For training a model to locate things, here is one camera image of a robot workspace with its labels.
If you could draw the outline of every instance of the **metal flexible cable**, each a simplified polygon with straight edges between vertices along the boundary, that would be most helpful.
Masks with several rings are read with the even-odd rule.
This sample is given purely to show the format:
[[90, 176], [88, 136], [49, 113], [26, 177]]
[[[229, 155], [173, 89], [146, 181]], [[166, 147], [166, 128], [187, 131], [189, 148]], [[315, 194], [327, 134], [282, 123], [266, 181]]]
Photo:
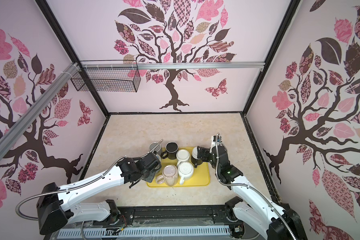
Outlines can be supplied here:
[[231, 184], [225, 184], [221, 181], [221, 179], [219, 179], [219, 175], [217, 174], [217, 168], [219, 166], [219, 150], [217, 148], [217, 140], [220, 137], [220, 133], [216, 134], [216, 138], [215, 138], [215, 146], [216, 146], [216, 169], [215, 169], [215, 176], [217, 178], [217, 180], [219, 181], [220, 184], [224, 185], [224, 186], [228, 186], [228, 187], [232, 187], [232, 186], [244, 186], [247, 188], [250, 188], [252, 190], [254, 190], [259, 196], [261, 196], [262, 199], [264, 199], [264, 201], [268, 204], [268, 206], [271, 208], [272, 211], [274, 211], [280, 218], [280, 220], [283, 222], [283, 225], [285, 226], [285, 228], [287, 228], [288, 232], [290, 233], [290, 235], [292, 236], [293, 240], [297, 240], [297, 238], [295, 237], [295, 235], [293, 234], [291, 228], [288, 226], [287, 222], [284, 220], [284, 218], [282, 217], [282, 215], [276, 210], [276, 208], [268, 201], [268, 199], [256, 188], [247, 185], [245, 183], [231, 183]]

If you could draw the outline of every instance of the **gray mug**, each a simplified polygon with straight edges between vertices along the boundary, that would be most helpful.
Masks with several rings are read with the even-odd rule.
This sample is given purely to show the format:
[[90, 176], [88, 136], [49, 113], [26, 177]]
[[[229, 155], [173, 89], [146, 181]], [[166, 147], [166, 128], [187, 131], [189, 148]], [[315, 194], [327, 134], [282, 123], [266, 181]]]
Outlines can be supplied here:
[[[158, 142], [153, 142], [149, 145], [149, 151], [151, 151], [156, 145], [158, 144]], [[161, 156], [161, 153], [163, 152], [163, 150], [161, 149], [161, 145], [159, 144], [156, 148], [155, 148], [156, 153]]]

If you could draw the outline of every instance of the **white mug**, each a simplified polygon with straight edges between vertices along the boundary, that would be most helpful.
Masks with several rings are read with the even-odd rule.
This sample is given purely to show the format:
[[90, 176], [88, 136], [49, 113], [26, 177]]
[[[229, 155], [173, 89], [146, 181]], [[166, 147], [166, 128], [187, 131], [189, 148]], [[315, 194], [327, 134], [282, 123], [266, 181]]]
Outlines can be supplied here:
[[178, 166], [178, 174], [180, 176], [180, 185], [184, 184], [184, 181], [190, 179], [193, 175], [193, 166], [190, 162], [182, 162]]
[[189, 152], [185, 149], [180, 149], [179, 151], [177, 151], [176, 154], [176, 158], [177, 158], [177, 164], [176, 166], [178, 167], [180, 163], [182, 162], [189, 162]]

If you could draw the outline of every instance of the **black metal bar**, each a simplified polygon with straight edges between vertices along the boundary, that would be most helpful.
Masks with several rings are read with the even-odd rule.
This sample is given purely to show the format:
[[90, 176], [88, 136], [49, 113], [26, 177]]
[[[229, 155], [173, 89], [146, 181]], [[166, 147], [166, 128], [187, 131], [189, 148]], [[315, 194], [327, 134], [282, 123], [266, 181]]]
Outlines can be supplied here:
[[265, 77], [265, 74], [267, 73], [268, 69], [269, 69], [269, 66], [271, 65], [271, 62], [276, 54], [276, 51], [278, 50], [279, 46], [280, 46], [280, 43], [281, 41], [283, 40], [283, 36], [285, 34], [285, 32], [287, 31], [291, 21], [292, 21], [292, 18], [293, 18], [293, 15], [295, 14], [296, 12], [296, 9], [299, 5], [299, 2], [300, 0], [292, 0], [290, 2], [290, 5], [288, 6], [287, 8], [287, 11], [284, 15], [284, 18], [283, 18], [283, 21], [282, 23], [280, 24], [280, 27], [279, 27], [279, 30], [277, 31], [277, 34], [275, 36], [275, 39], [271, 45], [271, 48], [268, 52], [268, 55], [267, 57], [265, 58], [265, 65], [264, 65], [264, 68], [263, 70], [260, 72], [259, 76], [257, 77], [255, 83], [254, 83], [254, 86], [251, 90], [251, 93], [250, 93], [250, 96], [247, 100], [247, 102], [245, 103], [245, 107], [244, 107], [244, 110], [243, 110], [243, 113], [244, 114], [247, 114], [250, 107], [251, 107], [251, 104], [256, 96], [256, 93], [257, 91], [259, 90], [260, 88], [260, 85], [261, 83], [263, 82], [263, 79]]
[[245, 129], [247, 130], [248, 137], [250, 138], [254, 154], [256, 155], [257, 161], [259, 163], [261, 173], [263, 174], [263, 177], [264, 177], [264, 181], [267, 184], [269, 194], [271, 195], [271, 199], [275, 203], [279, 204], [279, 203], [281, 203], [279, 193], [277, 192], [277, 190], [275, 188], [275, 185], [274, 185], [274, 182], [272, 180], [272, 177], [269, 174], [269, 170], [268, 170], [267, 165], [266, 165], [266, 163], [264, 161], [263, 155], [261, 154], [259, 145], [256, 142], [253, 131], [252, 131], [251, 126], [250, 126], [250, 124], [248, 122], [247, 116], [242, 113], [241, 118], [243, 119]]
[[[60, 24], [58, 23], [55, 15], [53, 14], [52, 10], [50, 9], [47, 1], [46, 0], [35, 0], [35, 1], [37, 3], [38, 7], [40, 8], [41, 12], [44, 14], [45, 18], [47, 19], [49, 25], [52, 27], [52, 30], [56, 34], [61, 45], [64, 47], [65, 51], [67, 52], [71, 61], [74, 63], [77, 63], [79, 68], [82, 69], [80, 60], [78, 59], [75, 51], [73, 50], [71, 44], [69, 43], [67, 36], [63, 32]], [[94, 89], [93, 84], [89, 80], [89, 77], [86, 74], [86, 72], [80, 71], [80, 75], [81, 75], [82, 79], [84, 79], [85, 84], [88, 86], [88, 88]], [[100, 95], [95, 90], [91, 90], [91, 94], [92, 94], [93, 98], [95, 99], [96, 103], [98, 104], [99, 108], [101, 109], [101, 111], [107, 117], [109, 115], [109, 112], [108, 112], [106, 106], [104, 105], [103, 101], [101, 100]]]
[[84, 168], [83, 168], [83, 171], [81, 172], [81, 175], [80, 175], [80, 179], [79, 179], [79, 180], [83, 180], [83, 179], [85, 178], [86, 172], [88, 171], [88, 168], [89, 168], [89, 165], [91, 164], [92, 158], [93, 158], [93, 156], [95, 155], [95, 152], [96, 152], [97, 147], [99, 146], [101, 137], [103, 136], [103, 133], [104, 133], [106, 127], [107, 127], [107, 124], [108, 124], [109, 119], [110, 119], [110, 115], [108, 115], [108, 116], [106, 117], [106, 120], [105, 120], [105, 122], [104, 122], [104, 125], [103, 125], [103, 127], [101, 128], [99, 135], [97, 136], [95, 145], [93, 146], [92, 151], [91, 151], [91, 154], [89, 155], [88, 160], [87, 160], [86, 163], [85, 163], [85, 166], [84, 166]]

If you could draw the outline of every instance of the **yellow tray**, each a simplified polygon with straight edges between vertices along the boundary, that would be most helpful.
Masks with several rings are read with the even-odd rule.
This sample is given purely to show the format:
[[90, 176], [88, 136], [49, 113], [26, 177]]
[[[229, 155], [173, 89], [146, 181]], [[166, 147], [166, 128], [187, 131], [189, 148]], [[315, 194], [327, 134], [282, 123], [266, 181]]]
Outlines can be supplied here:
[[[190, 155], [192, 155], [193, 148], [194, 147], [179, 147], [179, 149], [185, 149], [185, 150], [189, 151]], [[155, 175], [154, 180], [151, 183], [147, 182], [148, 187], [170, 187], [165, 183], [163, 183], [163, 184], [157, 184], [156, 183], [156, 177], [162, 173], [165, 166], [170, 165], [170, 164], [176, 166], [177, 159], [171, 160], [169, 158], [166, 158], [166, 159], [161, 160], [161, 166], [162, 167], [161, 167], [160, 171], [158, 172], [158, 174]], [[190, 179], [186, 180], [183, 185], [180, 185], [179, 181], [180, 181], [180, 178], [178, 178], [177, 184], [175, 184], [174, 186], [171, 186], [171, 187], [202, 187], [202, 186], [207, 186], [210, 183], [208, 163], [203, 162], [201, 165], [197, 166], [197, 168], [195, 168], [194, 171], [193, 171], [192, 177]]]

